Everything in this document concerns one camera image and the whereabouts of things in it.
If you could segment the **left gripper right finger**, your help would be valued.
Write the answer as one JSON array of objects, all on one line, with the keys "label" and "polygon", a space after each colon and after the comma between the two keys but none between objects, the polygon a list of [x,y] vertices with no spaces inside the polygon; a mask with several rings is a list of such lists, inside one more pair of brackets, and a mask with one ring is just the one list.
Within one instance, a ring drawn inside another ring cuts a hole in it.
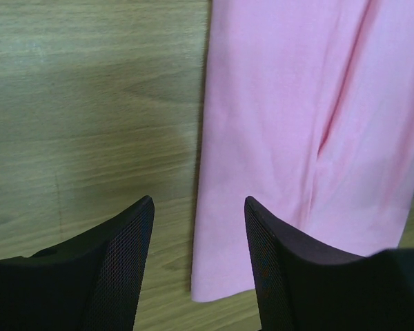
[{"label": "left gripper right finger", "polygon": [[414,248],[361,257],[244,204],[263,330],[414,330]]}]

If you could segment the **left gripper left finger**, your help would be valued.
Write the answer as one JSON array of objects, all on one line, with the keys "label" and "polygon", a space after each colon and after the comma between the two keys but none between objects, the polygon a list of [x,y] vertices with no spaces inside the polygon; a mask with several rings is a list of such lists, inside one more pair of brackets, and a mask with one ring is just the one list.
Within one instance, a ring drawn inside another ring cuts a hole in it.
[{"label": "left gripper left finger", "polygon": [[154,216],[145,196],[30,257],[0,259],[0,330],[132,330]]}]

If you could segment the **light pink t shirt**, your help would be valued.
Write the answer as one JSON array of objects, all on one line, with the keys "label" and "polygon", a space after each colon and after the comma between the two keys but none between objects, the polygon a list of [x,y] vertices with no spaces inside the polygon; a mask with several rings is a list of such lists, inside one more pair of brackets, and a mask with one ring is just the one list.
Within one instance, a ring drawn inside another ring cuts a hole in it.
[{"label": "light pink t shirt", "polygon": [[214,1],[191,297],[252,290],[244,201],[341,250],[400,242],[414,195],[414,1]]}]

